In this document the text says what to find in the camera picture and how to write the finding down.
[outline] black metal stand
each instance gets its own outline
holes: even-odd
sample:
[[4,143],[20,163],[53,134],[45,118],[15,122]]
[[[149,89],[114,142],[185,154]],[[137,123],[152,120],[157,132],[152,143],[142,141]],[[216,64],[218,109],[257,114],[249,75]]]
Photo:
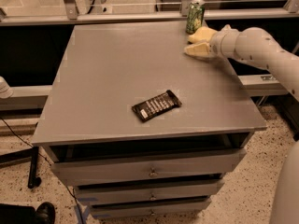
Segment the black metal stand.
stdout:
[[40,177],[36,177],[37,160],[38,147],[32,147],[29,149],[1,155],[0,168],[30,161],[31,165],[29,171],[28,188],[32,189],[34,187],[38,187],[41,183]]

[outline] gray tabletop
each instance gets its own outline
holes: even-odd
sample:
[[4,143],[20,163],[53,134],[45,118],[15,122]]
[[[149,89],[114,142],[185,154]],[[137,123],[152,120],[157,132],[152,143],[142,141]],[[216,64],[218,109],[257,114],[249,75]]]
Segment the gray tabletop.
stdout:
[[[76,26],[33,144],[61,145],[265,129],[234,69],[183,53],[185,21]],[[183,103],[142,123],[131,106],[171,90]]]

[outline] drawer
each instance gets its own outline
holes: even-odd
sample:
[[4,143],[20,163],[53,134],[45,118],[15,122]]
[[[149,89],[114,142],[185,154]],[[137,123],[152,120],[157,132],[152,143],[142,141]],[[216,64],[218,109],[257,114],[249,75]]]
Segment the drawer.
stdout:
[[52,171],[66,186],[232,172],[245,149],[193,152],[169,156],[55,163]]
[[158,201],[216,194],[224,182],[199,177],[168,178],[161,182],[140,181],[98,188],[76,188],[78,200],[85,205]]
[[183,201],[170,201],[161,203],[137,203],[125,205],[93,206],[91,215],[96,219],[154,216],[166,213],[198,212],[206,209],[211,203],[210,199],[193,198]]

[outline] drawer knob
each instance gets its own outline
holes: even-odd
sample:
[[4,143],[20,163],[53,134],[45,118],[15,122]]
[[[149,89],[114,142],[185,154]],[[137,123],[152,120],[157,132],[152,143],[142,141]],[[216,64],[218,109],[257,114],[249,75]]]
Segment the drawer knob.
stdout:
[[149,177],[157,177],[158,174],[156,173],[156,171],[152,168],[151,172],[149,173]]
[[156,198],[153,194],[151,194],[151,197],[149,198],[149,200],[150,200],[150,201],[156,201],[157,198]]

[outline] can lid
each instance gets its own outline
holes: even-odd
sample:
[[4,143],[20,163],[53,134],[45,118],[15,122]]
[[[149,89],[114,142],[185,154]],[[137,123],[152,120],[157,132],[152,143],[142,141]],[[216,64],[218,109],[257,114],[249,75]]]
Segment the can lid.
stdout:
[[191,3],[193,4],[198,4],[198,5],[203,5],[206,3],[204,0],[192,0]]

